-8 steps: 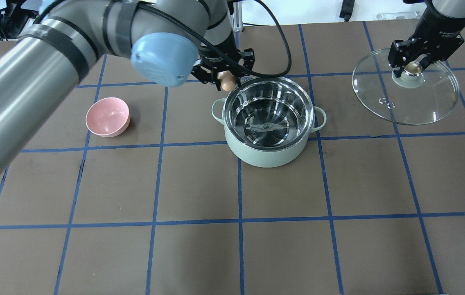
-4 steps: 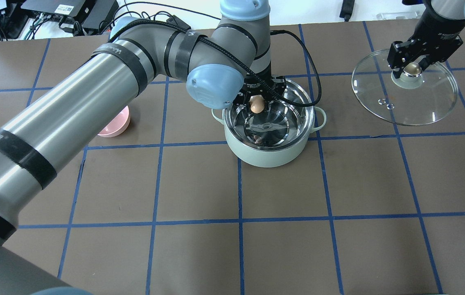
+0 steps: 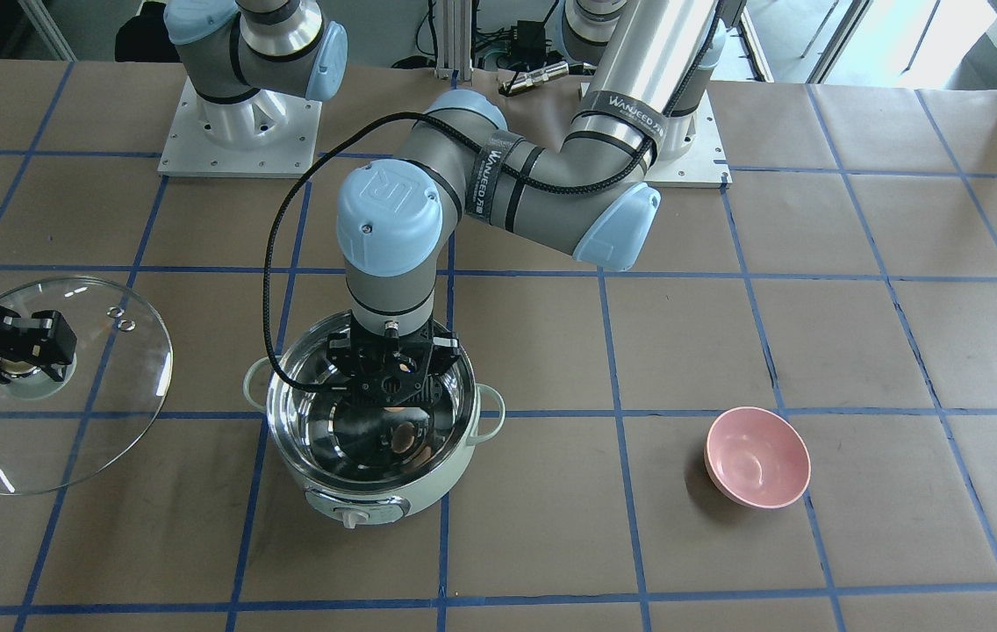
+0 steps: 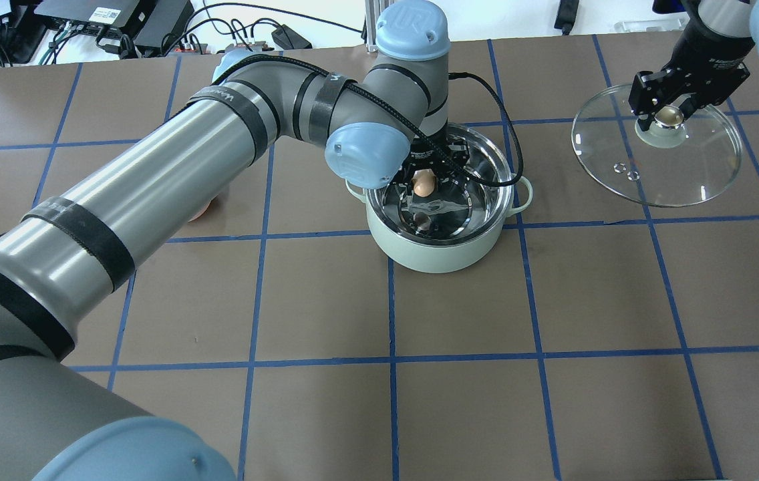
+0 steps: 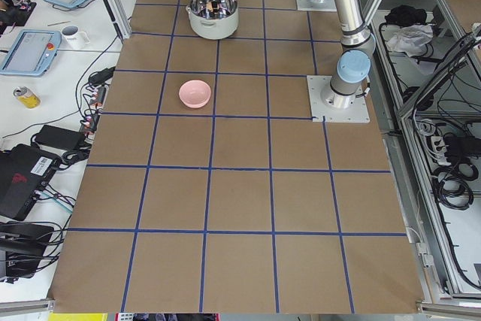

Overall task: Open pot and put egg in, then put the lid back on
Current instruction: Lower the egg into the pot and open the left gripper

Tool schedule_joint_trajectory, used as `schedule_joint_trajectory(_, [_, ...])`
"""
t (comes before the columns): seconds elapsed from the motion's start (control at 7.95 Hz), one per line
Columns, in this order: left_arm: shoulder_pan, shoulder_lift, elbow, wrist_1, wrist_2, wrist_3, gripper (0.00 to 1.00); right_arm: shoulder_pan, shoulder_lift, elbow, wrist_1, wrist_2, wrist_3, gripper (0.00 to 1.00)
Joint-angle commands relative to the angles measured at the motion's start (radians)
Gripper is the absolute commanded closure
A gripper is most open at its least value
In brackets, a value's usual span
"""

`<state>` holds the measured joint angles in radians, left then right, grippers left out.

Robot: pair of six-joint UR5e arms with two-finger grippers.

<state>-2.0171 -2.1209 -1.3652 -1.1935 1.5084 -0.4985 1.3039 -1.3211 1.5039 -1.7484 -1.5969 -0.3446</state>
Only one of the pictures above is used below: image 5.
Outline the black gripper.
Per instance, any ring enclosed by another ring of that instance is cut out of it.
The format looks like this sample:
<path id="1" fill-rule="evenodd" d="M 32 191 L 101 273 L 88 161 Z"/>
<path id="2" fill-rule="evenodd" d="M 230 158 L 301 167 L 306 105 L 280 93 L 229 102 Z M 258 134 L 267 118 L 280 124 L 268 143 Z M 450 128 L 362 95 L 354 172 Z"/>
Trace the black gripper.
<path id="1" fill-rule="evenodd" d="M 211 11 L 211 16 L 212 17 L 220 17 L 220 0 L 211 0 L 210 1 L 210 4 L 212 6 L 217 6 L 216 8 L 213 8 L 213 10 Z"/>

